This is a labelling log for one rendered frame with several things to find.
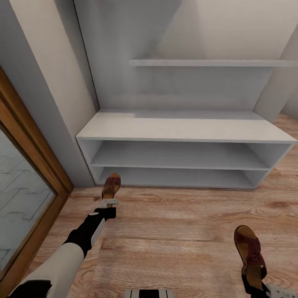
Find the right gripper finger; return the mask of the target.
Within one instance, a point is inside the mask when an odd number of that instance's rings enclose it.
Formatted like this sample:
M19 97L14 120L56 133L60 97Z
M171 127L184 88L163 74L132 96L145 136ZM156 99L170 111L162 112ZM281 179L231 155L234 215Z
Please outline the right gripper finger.
M250 286L250 284L248 283L248 281L247 281L247 279L245 278L244 275L241 275L241 277L242 277L242 280L243 280L243 283L244 283L244 286L245 286L246 293L252 294L252 288L256 288L256 287Z
M262 290L264 290L264 291L268 291L268 292L270 292L268 289L267 289L267 286L262 282Z

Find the sandal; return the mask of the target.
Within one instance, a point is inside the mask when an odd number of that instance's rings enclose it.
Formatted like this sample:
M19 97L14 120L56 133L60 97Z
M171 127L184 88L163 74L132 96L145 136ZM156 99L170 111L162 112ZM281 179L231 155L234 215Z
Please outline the sandal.
M264 258L260 251L260 241L250 227L241 225L234 232L235 246L243 262L241 275L244 275L250 286L262 290L262 280L267 275Z
M113 173L110 175L105 183L102 192L102 199L113 199L116 192L119 190L121 184L121 178L118 173ZM113 207L113 205L108 205L108 207Z

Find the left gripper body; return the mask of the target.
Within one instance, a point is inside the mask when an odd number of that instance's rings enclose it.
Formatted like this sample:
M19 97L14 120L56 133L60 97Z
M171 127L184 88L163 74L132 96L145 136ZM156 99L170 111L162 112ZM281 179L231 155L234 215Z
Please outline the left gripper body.
M107 218L116 218L116 207L109 208L96 208L95 211L103 211L106 213ZM105 220L107 221L107 219Z

